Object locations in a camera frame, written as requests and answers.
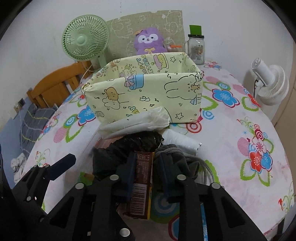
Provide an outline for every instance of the yellow bow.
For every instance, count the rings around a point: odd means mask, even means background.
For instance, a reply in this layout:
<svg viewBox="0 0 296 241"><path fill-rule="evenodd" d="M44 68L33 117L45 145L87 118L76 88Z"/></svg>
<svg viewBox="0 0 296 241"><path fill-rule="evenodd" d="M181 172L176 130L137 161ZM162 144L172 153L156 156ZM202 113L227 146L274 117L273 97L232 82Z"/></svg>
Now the yellow bow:
<svg viewBox="0 0 296 241"><path fill-rule="evenodd" d="M149 53L152 53L151 51L154 51L154 50L155 50L155 48L151 48L151 49L145 49L144 51L148 52L148 54L149 54Z"/></svg>

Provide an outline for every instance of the barcode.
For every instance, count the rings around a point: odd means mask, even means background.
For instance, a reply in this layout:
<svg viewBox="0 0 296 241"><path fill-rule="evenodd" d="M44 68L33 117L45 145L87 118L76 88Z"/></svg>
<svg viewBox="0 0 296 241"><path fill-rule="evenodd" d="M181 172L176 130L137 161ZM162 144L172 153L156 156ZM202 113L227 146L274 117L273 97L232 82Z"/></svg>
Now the barcode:
<svg viewBox="0 0 296 241"><path fill-rule="evenodd" d="M147 185L135 183L130 202L130 214L145 215Z"/></svg>

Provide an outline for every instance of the green fan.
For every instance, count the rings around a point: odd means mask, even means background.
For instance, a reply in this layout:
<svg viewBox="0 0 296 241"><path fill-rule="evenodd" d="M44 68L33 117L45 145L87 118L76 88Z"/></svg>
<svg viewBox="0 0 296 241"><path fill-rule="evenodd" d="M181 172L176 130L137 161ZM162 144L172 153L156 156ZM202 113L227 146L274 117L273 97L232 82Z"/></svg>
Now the green fan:
<svg viewBox="0 0 296 241"><path fill-rule="evenodd" d="M107 23L96 15L83 15L73 19L65 28L62 45L65 53L77 60L90 60L93 68L105 66L104 50L109 41Z"/></svg>

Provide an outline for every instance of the jar handle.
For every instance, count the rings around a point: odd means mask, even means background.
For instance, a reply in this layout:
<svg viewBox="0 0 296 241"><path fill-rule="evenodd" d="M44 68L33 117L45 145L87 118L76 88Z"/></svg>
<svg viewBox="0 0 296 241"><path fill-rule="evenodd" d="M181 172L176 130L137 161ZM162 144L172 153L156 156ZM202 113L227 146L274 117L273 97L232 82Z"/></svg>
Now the jar handle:
<svg viewBox="0 0 296 241"><path fill-rule="evenodd" d="M188 40L183 43L183 52L188 54L188 51L186 52L186 44L187 44L187 49L188 49Z"/></svg>

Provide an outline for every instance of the white wall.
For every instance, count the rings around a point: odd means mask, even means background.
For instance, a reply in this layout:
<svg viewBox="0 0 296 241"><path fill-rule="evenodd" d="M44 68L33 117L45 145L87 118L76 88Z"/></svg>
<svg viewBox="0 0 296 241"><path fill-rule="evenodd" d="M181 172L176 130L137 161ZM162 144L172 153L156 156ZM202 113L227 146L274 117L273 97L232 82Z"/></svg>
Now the white wall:
<svg viewBox="0 0 296 241"><path fill-rule="evenodd" d="M72 19L95 14L111 20L167 9L183 11L186 36L190 24L201 25L206 57L220 62L241 83L256 57L281 65L290 75L293 40L261 0L33 0L0 41L0 128L30 87L73 63L61 46L63 30Z"/></svg>

